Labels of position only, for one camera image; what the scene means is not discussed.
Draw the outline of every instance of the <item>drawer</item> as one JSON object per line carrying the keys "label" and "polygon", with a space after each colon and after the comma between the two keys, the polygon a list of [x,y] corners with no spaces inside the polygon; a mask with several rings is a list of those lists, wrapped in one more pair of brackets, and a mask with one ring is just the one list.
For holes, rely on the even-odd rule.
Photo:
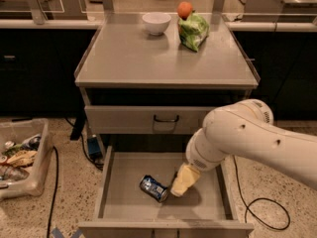
{"label": "drawer", "polygon": [[107,148],[92,221],[80,222],[85,237],[246,238],[250,223],[238,221],[224,166],[202,174],[181,198],[158,203],[139,188],[144,175],[169,186],[183,153],[115,152]]}
{"label": "drawer", "polygon": [[192,134],[213,107],[86,106],[95,134]]}

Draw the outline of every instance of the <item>white bowl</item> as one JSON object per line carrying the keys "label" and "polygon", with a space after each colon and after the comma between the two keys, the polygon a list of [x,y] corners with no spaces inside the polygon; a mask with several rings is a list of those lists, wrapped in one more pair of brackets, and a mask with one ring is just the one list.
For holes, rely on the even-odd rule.
{"label": "white bowl", "polygon": [[150,12],[142,17],[146,29],[151,35],[161,35],[168,27],[170,15],[163,12]]}

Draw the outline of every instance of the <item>green chip bag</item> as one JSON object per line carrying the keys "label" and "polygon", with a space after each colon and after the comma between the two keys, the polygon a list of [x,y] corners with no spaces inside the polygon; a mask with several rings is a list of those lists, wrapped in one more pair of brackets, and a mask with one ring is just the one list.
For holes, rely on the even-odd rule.
{"label": "green chip bag", "polygon": [[206,20],[191,13],[186,20],[178,20],[179,38],[183,45],[198,52],[199,46],[209,35],[209,24]]}

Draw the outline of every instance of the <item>black cabinet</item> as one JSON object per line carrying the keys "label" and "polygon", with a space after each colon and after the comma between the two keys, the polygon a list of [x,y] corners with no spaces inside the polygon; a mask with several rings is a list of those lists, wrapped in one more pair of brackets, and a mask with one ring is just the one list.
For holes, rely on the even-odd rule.
{"label": "black cabinet", "polygon": [[95,30],[1,29],[0,115],[77,116],[74,71]]}
{"label": "black cabinet", "polygon": [[317,33],[235,32],[261,81],[252,98],[276,119],[317,118]]}

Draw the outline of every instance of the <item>speckled terrazzo floor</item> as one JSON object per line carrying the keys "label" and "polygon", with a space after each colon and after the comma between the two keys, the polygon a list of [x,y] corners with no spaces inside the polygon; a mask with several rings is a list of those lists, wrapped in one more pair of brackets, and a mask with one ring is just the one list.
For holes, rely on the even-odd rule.
{"label": "speckled terrazzo floor", "polygon": [[[80,140],[69,141],[71,127],[65,120],[49,121],[53,144],[59,151],[59,185],[51,230],[56,228],[60,233],[51,237],[79,237],[78,222],[92,218],[101,172],[86,161]],[[317,136],[317,122],[281,121],[277,125]],[[238,217],[243,222],[245,206],[239,196],[232,157],[225,162]],[[257,197],[269,197],[281,203],[291,218],[288,229],[276,232],[263,227],[248,214],[248,222],[255,225],[250,238],[316,237],[317,191],[262,164],[243,158],[237,158],[237,163],[246,202]],[[41,196],[24,196],[0,202],[0,237],[46,237],[54,179],[55,155],[52,155],[45,191]],[[284,213],[269,202],[259,202],[252,206],[252,210],[269,224],[285,224]]]}

